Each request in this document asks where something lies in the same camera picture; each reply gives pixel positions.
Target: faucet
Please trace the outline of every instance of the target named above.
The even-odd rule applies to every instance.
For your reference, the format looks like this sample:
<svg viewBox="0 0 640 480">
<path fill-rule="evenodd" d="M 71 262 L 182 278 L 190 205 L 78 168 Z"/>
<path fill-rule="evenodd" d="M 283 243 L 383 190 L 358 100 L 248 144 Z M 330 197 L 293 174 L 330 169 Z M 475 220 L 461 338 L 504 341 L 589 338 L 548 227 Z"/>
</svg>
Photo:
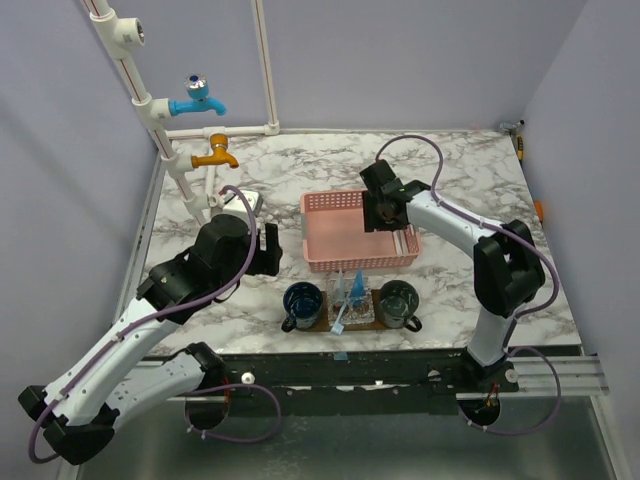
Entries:
<svg viewBox="0 0 640 480">
<path fill-rule="evenodd" d="M 204 75 L 195 73 L 189 75 L 184 86 L 191 100 L 187 102 L 169 100 L 169 113 L 172 117 L 181 113 L 206 112 L 207 110 L 215 110 L 218 115 L 227 113 L 227 108 L 222 102 L 209 97 L 209 86 Z"/>
<path fill-rule="evenodd" d="M 228 163 L 231 168 L 238 168 L 238 160 L 236 157 L 227 153 L 229 139 L 226 135 L 217 133 L 211 135 L 209 139 L 213 154 L 206 157 L 191 157 L 191 165 L 193 168 L 204 167 L 205 165 L 223 165 Z"/>
</svg>

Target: dark mug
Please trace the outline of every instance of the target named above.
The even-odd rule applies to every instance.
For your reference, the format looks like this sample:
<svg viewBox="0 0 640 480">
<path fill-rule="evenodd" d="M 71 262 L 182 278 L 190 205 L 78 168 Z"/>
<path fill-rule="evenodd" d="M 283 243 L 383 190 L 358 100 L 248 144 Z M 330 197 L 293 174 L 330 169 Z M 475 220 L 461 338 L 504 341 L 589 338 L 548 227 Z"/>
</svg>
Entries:
<svg viewBox="0 0 640 480">
<path fill-rule="evenodd" d="M 282 323 L 282 330 L 290 332 L 294 328 L 305 330 L 313 327 L 320 317 L 322 309 L 322 292 L 309 282 L 291 285 L 282 298 L 287 318 Z"/>
<path fill-rule="evenodd" d="M 420 304 L 415 288 L 402 280 L 392 280 L 380 289 L 382 322 L 389 328 L 406 328 L 412 332 L 422 329 L 422 323 L 414 315 Z"/>
</svg>

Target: plastic basket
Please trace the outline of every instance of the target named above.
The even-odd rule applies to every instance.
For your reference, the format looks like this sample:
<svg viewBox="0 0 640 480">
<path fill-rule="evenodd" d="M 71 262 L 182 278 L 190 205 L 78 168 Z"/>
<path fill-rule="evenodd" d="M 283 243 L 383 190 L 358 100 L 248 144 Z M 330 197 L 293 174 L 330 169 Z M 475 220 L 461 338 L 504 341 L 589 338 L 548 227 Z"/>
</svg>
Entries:
<svg viewBox="0 0 640 480">
<path fill-rule="evenodd" d="M 420 235 L 411 225 L 396 232 L 364 231 L 363 191 L 300 198 L 302 247 L 312 272 L 406 267 L 422 253 Z"/>
</svg>

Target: white pole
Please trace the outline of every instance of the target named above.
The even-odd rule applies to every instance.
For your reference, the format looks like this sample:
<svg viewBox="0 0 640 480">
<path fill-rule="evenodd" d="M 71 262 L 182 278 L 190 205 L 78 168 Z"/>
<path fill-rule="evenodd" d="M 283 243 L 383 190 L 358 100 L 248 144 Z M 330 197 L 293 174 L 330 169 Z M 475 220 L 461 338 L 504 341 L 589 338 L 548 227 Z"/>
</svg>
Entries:
<svg viewBox="0 0 640 480">
<path fill-rule="evenodd" d="M 213 199 L 217 199 L 217 192 L 214 193 L 214 189 L 216 186 L 216 167 L 210 165 L 207 167 L 207 171 L 204 177 L 204 194 L 211 201 Z M 207 212 L 207 220 L 211 220 L 211 208 L 205 210 Z"/>
<path fill-rule="evenodd" d="M 115 11 L 109 7 L 107 0 L 83 0 L 83 3 L 89 11 L 91 22 L 98 32 L 102 44 L 131 94 L 132 103 L 158 147 L 162 160 L 168 162 L 169 165 L 175 165 L 178 155 L 173 150 L 160 119 L 152 118 L 150 115 L 154 100 L 147 92 L 133 58 L 131 58 L 130 49 L 134 46 L 144 45 L 144 33 L 140 21 L 137 18 L 118 18 Z M 168 168 L 168 171 L 178 185 L 185 207 L 195 217 L 199 225 L 204 225 L 204 215 L 199 207 L 204 204 L 206 199 L 196 197 L 184 173 L 176 171 L 175 168 Z"/>
<path fill-rule="evenodd" d="M 269 46 L 267 45 L 267 27 L 264 23 L 264 8 L 262 0 L 253 0 L 253 21 L 258 39 L 258 52 L 262 62 L 262 79 L 264 92 L 267 99 L 267 112 L 269 125 L 279 130 L 278 114 L 276 112 L 276 99 L 273 93 L 273 78 L 271 76 L 271 60 L 269 59 Z"/>
<path fill-rule="evenodd" d="M 238 137 L 241 135 L 277 135 L 280 128 L 272 129 L 270 125 L 257 127 L 205 127 L 189 128 L 185 130 L 167 130 L 169 140 L 184 140 L 188 138 L 206 138 L 216 133 L 223 133 L 227 137 Z"/>
</svg>

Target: black metal frame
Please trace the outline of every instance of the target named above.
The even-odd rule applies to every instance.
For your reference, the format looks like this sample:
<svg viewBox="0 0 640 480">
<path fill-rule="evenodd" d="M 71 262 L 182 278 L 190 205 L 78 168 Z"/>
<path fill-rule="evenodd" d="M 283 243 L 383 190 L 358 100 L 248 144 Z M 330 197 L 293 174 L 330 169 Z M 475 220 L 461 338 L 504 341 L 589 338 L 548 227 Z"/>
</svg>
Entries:
<svg viewBox="0 0 640 480">
<path fill-rule="evenodd" d="M 540 347 L 546 355 L 579 356 L 577 346 Z M 464 349 L 427 349 L 379 352 L 286 353 L 221 355 L 229 383 L 241 383 L 251 372 L 256 383 L 278 398 L 283 415 L 380 415 L 429 413 L 456 415 L 456 394 L 489 392 L 494 382 L 501 392 L 517 392 L 518 384 L 505 378 L 511 362 L 502 362 L 480 382 L 469 377 Z M 372 389 L 376 382 L 387 388 Z M 336 387 L 353 386 L 350 391 Z M 217 418 L 222 408 L 211 399 L 186 399 L 194 425 L 207 422 L 207 412 Z M 249 389 L 231 393 L 230 416 L 273 414 L 271 401 Z"/>
</svg>

